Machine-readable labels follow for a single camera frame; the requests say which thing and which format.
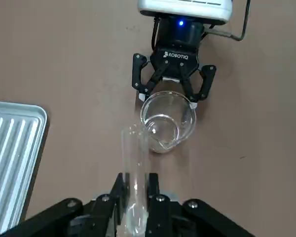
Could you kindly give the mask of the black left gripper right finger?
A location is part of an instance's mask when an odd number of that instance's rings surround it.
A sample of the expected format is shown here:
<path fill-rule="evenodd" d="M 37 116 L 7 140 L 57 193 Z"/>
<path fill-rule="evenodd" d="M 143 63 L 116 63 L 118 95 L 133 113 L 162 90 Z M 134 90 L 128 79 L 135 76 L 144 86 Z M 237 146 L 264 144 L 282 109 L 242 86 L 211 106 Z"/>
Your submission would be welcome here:
<path fill-rule="evenodd" d="M 231 219 L 196 198 L 182 204 L 162 194 L 158 174 L 148 176 L 146 237 L 252 237 Z"/>

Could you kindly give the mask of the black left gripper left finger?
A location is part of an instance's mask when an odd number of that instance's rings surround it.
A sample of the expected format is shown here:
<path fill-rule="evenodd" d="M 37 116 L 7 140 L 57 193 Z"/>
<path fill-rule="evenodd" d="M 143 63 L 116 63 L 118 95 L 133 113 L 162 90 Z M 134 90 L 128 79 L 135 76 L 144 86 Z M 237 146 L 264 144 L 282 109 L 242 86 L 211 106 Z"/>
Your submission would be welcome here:
<path fill-rule="evenodd" d="M 5 231 L 6 237 L 115 237 L 128 202 L 128 173 L 119 173 L 108 194 L 83 204 L 66 198 Z"/>

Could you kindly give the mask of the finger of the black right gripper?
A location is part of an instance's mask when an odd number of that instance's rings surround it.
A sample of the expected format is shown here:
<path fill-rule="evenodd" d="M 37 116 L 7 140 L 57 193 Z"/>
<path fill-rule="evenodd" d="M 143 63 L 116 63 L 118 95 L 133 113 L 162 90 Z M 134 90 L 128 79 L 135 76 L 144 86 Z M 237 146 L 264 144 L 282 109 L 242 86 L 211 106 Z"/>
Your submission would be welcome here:
<path fill-rule="evenodd" d="M 190 76 L 193 71 L 186 67 L 186 64 L 180 63 L 180 84 L 183 87 L 186 98 L 189 100 L 189 106 L 191 109 L 197 108 L 197 103 L 199 101 L 204 101 L 207 99 L 217 68 L 215 65 L 204 65 L 196 69 L 200 76 L 202 77 L 202 85 L 199 92 L 194 93 L 190 82 Z"/>
<path fill-rule="evenodd" d="M 147 57 L 142 54 L 135 53 L 133 55 L 132 87 L 138 91 L 138 98 L 143 102 L 150 97 L 153 89 L 162 80 L 164 72 L 169 67 L 169 61 L 163 61 L 161 66 L 155 69 L 149 81 L 146 84 L 142 84 L 141 72 L 149 62 Z"/>

